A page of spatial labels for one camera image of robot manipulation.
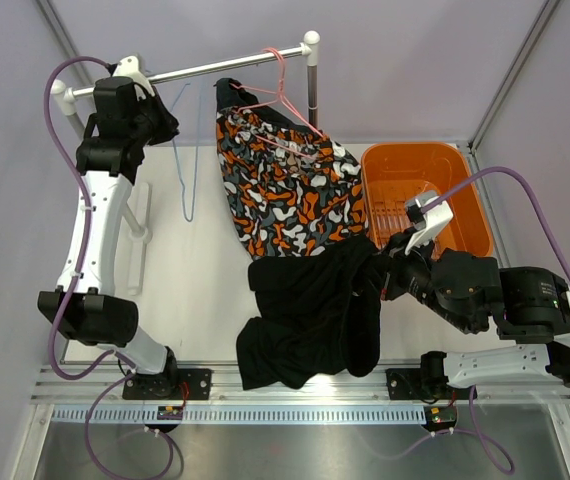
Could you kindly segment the black shorts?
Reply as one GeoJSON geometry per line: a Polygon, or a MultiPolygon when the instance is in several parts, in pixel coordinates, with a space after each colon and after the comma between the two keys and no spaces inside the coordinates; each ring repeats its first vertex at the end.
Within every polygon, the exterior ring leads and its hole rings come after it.
{"type": "Polygon", "coordinates": [[[236,340],[245,390],[300,389],[317,374],[368,375],[381,349],[381,291],[390,257],[358,235],[306,257],[265,257],[248,268],[259,314],[236,340]]]}

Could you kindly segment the pink wire hanger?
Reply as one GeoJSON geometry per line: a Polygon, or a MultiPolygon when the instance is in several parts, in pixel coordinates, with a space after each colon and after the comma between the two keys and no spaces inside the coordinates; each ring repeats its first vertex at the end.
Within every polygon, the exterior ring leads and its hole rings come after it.
{"type": "MultiPolygon", "coordinates": [[[[297,124],[308,126],[312,132],[306,134],[273,126],[261,121],[256,113],[248,109],[240,108],[236,113],[217,112],[217,151],[220,162],[247,165],[254,158],[275,158],[283,162],[287,154],[318,166],[332,162],[334,160],[332,142],[285,96],[286,62],[284,55],[272,47],[266,47],[263,51],[269,55],[271,60],[278,61],[279,77],[277,89],[264,92],[270,99],[266,102],[259,101],[258,104],[254,104],[254,107],[270,106],[297,124]]],[[[259,91],[257,88],[242,83],[241,86],[254,95],[259,91]]]]}

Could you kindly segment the orange camouflage shorts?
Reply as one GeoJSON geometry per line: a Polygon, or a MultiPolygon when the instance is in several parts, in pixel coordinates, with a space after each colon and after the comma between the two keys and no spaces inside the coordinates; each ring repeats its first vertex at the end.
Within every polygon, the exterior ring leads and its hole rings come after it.
{"type": "Polygon", "coordinates": [[[269,108],[216,114],[216,147],[237,236],[248,254],[302,257],[365,234],[359,161],[269,108]]]}

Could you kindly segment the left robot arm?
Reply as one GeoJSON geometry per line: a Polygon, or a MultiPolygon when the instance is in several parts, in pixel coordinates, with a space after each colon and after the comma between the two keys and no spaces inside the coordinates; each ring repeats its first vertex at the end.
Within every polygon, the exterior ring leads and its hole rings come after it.
{"type": "Polygon", "coordinates": [[[49,361],[61,378],[82,379],[60,368],[56,338],[98,347],[128,365],[128,397],[165,399],[181,390],[176,357],[140,326],[136,303],[116,297],[115,258],[121,223],[136,219],[126,209],[144,149],[173,139],[178,122],[139,75],[100,79],[93,97],[96,110],[68,161],[79,192],[67,262],[55,289],[37,299],[51,323],[49,361]]]}

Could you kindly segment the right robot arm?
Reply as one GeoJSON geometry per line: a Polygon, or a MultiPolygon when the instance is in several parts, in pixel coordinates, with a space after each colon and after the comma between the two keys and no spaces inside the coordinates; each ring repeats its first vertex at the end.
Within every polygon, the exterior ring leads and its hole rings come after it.
{"type": "Polygon", "coordinates": [[[409,295],[464,334],[495,330],[506,347],[479,352],[430,351],[409,381],[415,396],[444,399],[481,384],[559,381],[570,389],[570,285],[539,267],[502,268],[493,257],[434,245],[408,248],[401,235],[382,253],[382,291],[409,295]]]}

